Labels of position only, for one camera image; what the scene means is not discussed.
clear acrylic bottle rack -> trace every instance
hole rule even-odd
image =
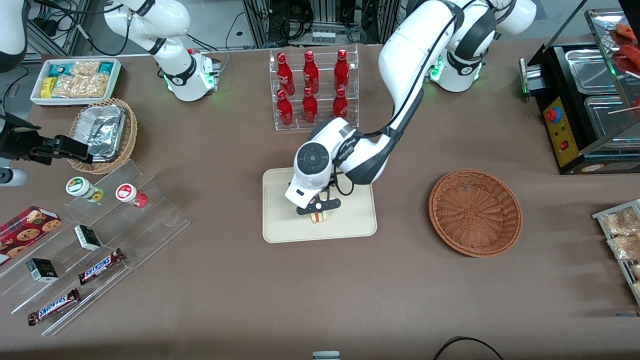
[[[313,50],[314,59],[318,65],[318,73],[320,76],[320,91],[315,94],[318,101],[318,117],[315,124],[309,124],[305,121],[302,108],[302,99],[304,98],[303,90],[305,88],[305,80],[302,76],[302,69],[305,66],[305,51]],[[351,126],[358,127],[360,125],[360,91],[358,78],[358,48],[355,45],[349,46],[327,46],[312,48],[285,48],[274,49],[269,54],[269,79],[271,80],[271,102],[273,103],[273,119],[276,130],[311,130],[316,124],[322,120],[334,119],[333,116],[333,100],[335,98],[335,89],[333,87],[333,68],[338,58],[338,50],[345,49],[347,51],[347,62],[349,63],[349,86],[346,91],[346,99],[349,102],[347,109],[347,121]],[[278,82],[278,62],[276,55],[284,53],[287,56],[287,63],[293,71],[293,83],[296,86],[296,92],[293,96],[289,96],[291,106],[293,107],[293,126],[284,127],[278,116],[278,108],[276,103],[278,98],[276,92],[280,88]]]
[[[62,206],[56,212],[63,223],[55,233],[0,268],[3,301],[10,305],[12,314],[24,318],[25,327],[30,313],[77,288],[82,298],[79,303],[64,307],[33,327],[42,336],[56,334],[189,225],[182,212],[164,197],[152,179],[144,168],[129,160],[95,183],[104,190],[102,200],[91,203],[76,198]],[[116,188],[123,183],[133,184],[147,194],[147,204],[135,208],[116,199]],[[98,251],[80,247],[74,232],[78,224],[93,228],[102,244]],[[125,259],[81,286],[78,274],[117,248],[122,250]],[[59,279],[50,284],[34,281],[26,266],[31,258],[51,260]]]

yellow control panel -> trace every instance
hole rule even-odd
[[[571,127],[566,119],[566,113],[562,106],[562,101],[558,97],[548,108],[543,111],[547,124],[547,131],[554,146],[556,158],[561,167],[569,164],[578,157],[580,152],[575,144]]]

snickers bar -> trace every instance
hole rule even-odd
[[[80,293],[76,288],[74,288],[73,290],[71,290],[70,293],[52,302],[46,307],[41,308],[40,311],[35,311],[29,314],[29,317],[27,318],[27,321],[29,322],[29,326],[34,326],[37,323],[44,320],[44,318],[46,318],[47,316],[59,311],[63,307],[73,302],[79,302],[79,301],[80,301]]]
[[[107,256],[106,258],[102,259],[99,263],[91,266],[89,270],[78,275],[78,279],[80,279],[80,285],[86,284],[87,281],[89,281],[91,278],[100,275],[102,272],[111,267],[111,265],[122,259],[124,259],[124,254],[122,254],[120,248],[117,248],[114,252],[109,254],[109,256]]]

small black box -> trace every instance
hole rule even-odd
[[[31,272],[33,280],[40,282],[54,282],[58,280],[56,269],[47,259],[31,258],[27,261],[27,269]]]
[[[80,241],[80,246],[84,249],[90,251],[98,251],[102,244],[100,244],[100,240],[98,240],[98,236],[95,235],[95,232],[91,227],[86,225],[78,225],[74,228],[76,232],[76,238]]]

aluminum foil container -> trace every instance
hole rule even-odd
[[[78,118],[74,139],[89,146],[94,162],[116,160],[126,117],[117,105],[87,108]]]

